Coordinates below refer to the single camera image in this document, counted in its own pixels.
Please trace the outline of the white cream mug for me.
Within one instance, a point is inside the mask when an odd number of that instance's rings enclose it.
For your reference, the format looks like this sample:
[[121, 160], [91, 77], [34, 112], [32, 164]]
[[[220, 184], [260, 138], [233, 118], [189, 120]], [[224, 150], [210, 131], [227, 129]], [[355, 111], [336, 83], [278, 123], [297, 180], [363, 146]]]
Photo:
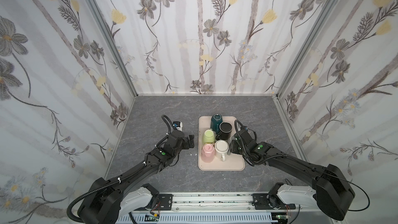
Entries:
[[222, 162], [226, 162], [227, 154], [229, 151], [228, 142], [223, 140], [218, 140], [215, 142], [214, 148], [216, 151], [216, 157], [219, 158]]

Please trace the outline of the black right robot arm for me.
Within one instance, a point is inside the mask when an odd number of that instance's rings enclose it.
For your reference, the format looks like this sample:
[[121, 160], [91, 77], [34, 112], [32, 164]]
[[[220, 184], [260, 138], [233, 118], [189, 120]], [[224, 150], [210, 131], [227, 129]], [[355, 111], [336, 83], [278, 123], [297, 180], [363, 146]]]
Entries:
[[294, 204], [319, 208], [328, 217], [342, 221], [350, 212], [355, 198], [354, 183], [342, 171], [329, 164], [327, 167], [293, 157], [272, 144], [258, 142], [254, 130], [234, 121], [236, 133], [232, 139], [231, 152], [241, 155], [252, 167], [277, 168], [306, 184], [305, 187], [276, 183], [268, 192], [266, 202], [271, 208]]

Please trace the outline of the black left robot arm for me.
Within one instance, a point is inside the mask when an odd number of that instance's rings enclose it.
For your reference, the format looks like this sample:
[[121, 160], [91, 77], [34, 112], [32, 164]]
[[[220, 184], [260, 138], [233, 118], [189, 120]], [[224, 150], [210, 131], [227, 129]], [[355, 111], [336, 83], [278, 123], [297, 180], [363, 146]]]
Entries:
[[114, 224], [121, 215], [122, 203], [144, 179], [158, 174], [179, 159], [184, 149], [195, 147], [194, 135], [186, 135], [166, 115], [161, 116], [167, 133], [143, 161], [109, 180], [100, 177], [88, 192], [78, 196], [66, 209], [67, 217], [83, 224]]

